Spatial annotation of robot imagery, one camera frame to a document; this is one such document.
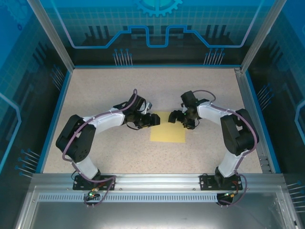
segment gear icon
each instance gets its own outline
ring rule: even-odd
[[[10,15],[18,23],[22,24],[28,16],[28,6],[26,0],[0,0],[0,8],[7,7]]]
[[[138,6],[138,10],[148,13],[150,17],[153,15],[159,17],[160,14],[165,17],[167,13],[178,9],[178,4],[182,4],[182,0],[134,0],[134,3]]]

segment glass panel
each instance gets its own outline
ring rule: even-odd
[[[240,64],[274,0],[43,0],[76,65]]]
[[[304,9],[304,1],[287,0],[249,68],[278,164],[287,184],[294,184],[290,188],[305,182]],[[293,197],[299,197],[295,206],[304,206],[303,191],[295,192]]]
[[[67,69],[27,1],[0,0],[0,34],[0,228],[14,228]]]
[[[38,203],[31,229],[279,229],[287,228],[274,194],[247,194],[237,207],[216,203]]]

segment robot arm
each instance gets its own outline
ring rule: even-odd
[[[169,116],[169,122],[180,121],[187,129],[195,129],[195,119],[208,119],[221,126],[224,144],[227,151],[221,164],[215,170],[215,179],[221,185],[225,178],[235,174],[235,168],[241,157],[254,147],[254,137],[247,125],[228,110],[214,106],[209,100],[198,100],[192,91],[181,95],[183,101],[182,111],[173,111]],[[254,129],[249,113],[245,109],[234,111],[242,116]]]
[[[131,103],[132,105],[128,109],[120,111]],[[72,141],[66,155],[71,158],[74,166],[87,178],[100,180],[100,172],[89,157],[94,137],[111,127],[120,126],[128,122],[133,122],[138,129],[159,125],[159,116],[148,113],[151,107],[152,104],[150,102],[146,102],[142,97],[133,94],[128,102],[114,106],[105,115],[97,118],[94,118],[94,116],[79,117],[78,115],[73,115],[58,137],[56,146],[63,152],[75,131],[82,124],[94,118]]]

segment vented metal strip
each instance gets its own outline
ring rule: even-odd
[[[39,202],[83,202],[84,193],[44,193],[39,195]],[[110,193],[104,202],[217,202],[216,193]]]

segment wire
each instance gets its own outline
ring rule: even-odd
[[[238,170],[238,167],[240,166],[241,162],[243,161],[244,157],[245,157],[246,155],[248,155],[249,153],[253,152],[253,151],[256,149],[256,147],[257,147],[257,137],[256,137],[256,133],[255,133],[254,129],[252,128],[252,126],[247,122],[247,120],[245,120],[245,118],[243,118],[240,114],[238,114],[238,113],[236,113],[235,111],[232,111],[232,110],[230,110],[230,109],[224,109],[224,108],[222,108],[222,107],[218,107],[218,106],[215,106],[214,104],[212,104],[212,102],[214,102],[214,101],[216,100],[216,96],[215,96],[212,92],[207,91],[207,90],[197,90],[197,91],[193,91],[193,93],[195,93],[195,92],[207,92],[207,93],[211,94],[211,95],[214,97],[214,99],[211,101],[211,107],[213,107],[213,108],[215,108],[215,109],[217,109],[217,110],[219,110],[219,111],[228,112],[228,113],[231,113],[231,114],[237,116],[240,120],[242,120],[242,121],[246,124],[246,126],[248,127],[248,129],[250,130],[250,132],[251,132],[252,135],[253,135],[253,138],[254,138],[254,145],[253,145],[253,148],[250,149],[248,152],[244,153],[244,155],[239,159],[239,161],[237,162],[237,164],[236,164],[236,166],[235,166],[235,168],[234,168],[234,173],[235,173],[235,175],[244,178],[244,183],[245,183],[245,185],[244,185],[244,186],[245,186],[245,187],[244,187],[244,192],[242,193],[241,197],[240,197],[236,202],[234,202],[233,204],[230,204],[230,206],[234,206],[234,205],[236,205],[238,202],[240,202],[240,201],[244,198],[244,196],[245,196],[245,194],[246,194],[246,191],[247,191],[247,188],[248,188],[248,182],[247,182],[246,177],[245,177],[243,174],[239,174],[239,173],[237,172],[237,170]]]
[[[197,118],[197,121],[198,121],[198,124],[195,127],[199,126],[199,124],[200,124],[199,118]]]
[[[73,134],[72,138],[69,140],[69,142],[67,143],[63,153],[62,153],[62,159],[65,160],[65,161],[69,161],[69,162],[72,162],[71,159],[67,159],[66,158],[66,153],[70,147],[70,145],[72,144],[73,140],[76,138],[77,134],[89,123],[91,122],[92,120],[94,120],[95,118],[98,118],[98,117],[101,117],[103,115],[108,115],[108,114],[116,114],[116,113],[119,113],[119,112],[122,112],[122,111],[126,111],[127,109],[129,109],[133,103],[135,102],[136,98],[137,98],[137,95],[138,95],[138,90],[137,89],[134,89],[133,90],[133,93],[135,94],[135,97],[133,98],[133,101],[128,105],[126,106],[125,108],[121,109],[121,110],[117,110],[117,111],[107,111],[107,112],[104,112],[104,113],[101,113],[101,114],[98,114],[92,118],[90,118],[89,120],[87,120],[85,123],[83,123]]]
[[[135,96],[134,96],[132,102],[131,102],[128,106],[124,107],[124,108],[121,109],[121,110],[117,110],[117,111],[107,111],[107,112],[98,114],[98,115],[96,115],[96,116],[90,118],[89,120],[87,120],[85,123],[83,123],[83,124],[74,132],[72,138],[69,140],[69,142],[67,143],[67,145],[66,145],[66,147],[65,147],[65,149],[64,149],[64,151],[63,151],[63,153],[62,153],[62,159],[65,160],[65,161],[71,162],[71,164],[72,164],[72,166],[74,167],[74,169],[75,169],[84,179],[86,179],[86,180],[88,180],[88,181],[90,181],[90,182],[93,182],[93,183],[102,183],[102,182],[107,182],[107,181],[109,181],[109,180],[112,180],[111,185],[109,186],[107,192],[105,193],[103,199],[102,199],[100,202],[102,202],[102,201],[105,199],[105,197],[106,197],[106,195],[108,194],[108,192],[109,192],[109,190],[110,190],[112,184],[115,182],[116,176],[112,176],[112,177],[110,177],[110,178],[108,178],[108,179],[104,179],[104,180],[92,180],[92,179],[89,179],[88,177],[86,177],[86,176],[77,168],[77,166],[75,165],[75,163],[74,163],[71,159],[66,158],[66,153],[67,153],[67,151],[68,151],[70,145],[72,144],[73,140],[76,138],[77,134],[78,134],[78,133],[79,133],[79,132],[80,132],[89,122],[91,122],[91,121],[94,120],[95,118],[101,117],[101,116],[103,116],[103,115],[116,114],[116,113],[119,113],[119,112],[122,112],[122,111],[126,111],[127,109],[129,109],[129,108],[134,104],[134,102],[135,102],[135,100],[136,100],[136,98],[137,98],[138,90],[137,90],[137,89],[134,89],[134,90],[133,90],[133,93],[135,94]]]
[[[93,207],[94,207],[94,206],[97,206],[97,205],[99,205],[99,204],[101,204],[101,203],[105,200],[105,198],[106,198],[108,192],[110,191],[112,185],[114,184],[114,181],[115,181],[115,178],[112,179],[112,182],[110,183],[109,187],[107,188],[106,193],[105,193],[104,196],[101,198],[101,200],[100,200],[99,202],[97,202],[96,204],[93,204],[93,205],[92,205]],[[87,198],[88,198],[88,195],[87,195],[87,196],[85,197],[85,199],[84,199],[84,204],[86,204],[86,205],[88,205]]]
[[[195,93],[195,92],[207,92],[207,93],[209,93],[210,95],[212,95],[213,98],[214,98],[214,99],[211,101],[211,103],[216,101],[216,96],[215,96],[212,92],[210,92],[210,91],[207,91],[207,90],[196,90],[196,91],[193,91],[193,93]]]
[[[75,177],[74,177],[74,179],[72,178],[72,176],[76,173],[77,171],[75,170],[72,174],[71,174],[71,179],[74,181],[74,179],[75,179]]]
[[[220,200],[220,202],[223,202],[223,203],[226,203],[227,204],[227,206],[230,206],[231,204],[230,204],[230,202],[228,202],[228,201],[226,201],[226,200]],[[235,207],[237,207],[237,208],[239,208],[239,209],[241,209],[242,211],[245,211],[245,212],[247,212],[259,225],[261,225],[262,226],[262,228],[267,228],[261,221],[259,221],[250,211],[248,211],[248,209],[246,209],[246,208],[243,208],[243,207],[241,207],[241,206],[239,206],[239,205],[235,205]]]
[[[136,128],[131,127],[130,125],[128,125],[128,123],[126,123],[126,125],[127,125],[128,128],[130,128],[130,129],[132,129],[132,130],[139,130],[139,129],[136,129]]]
[[[236,193],[238,193],[238,182],[237,181],[232,181],[232,183],[235,185],[236,187]]]

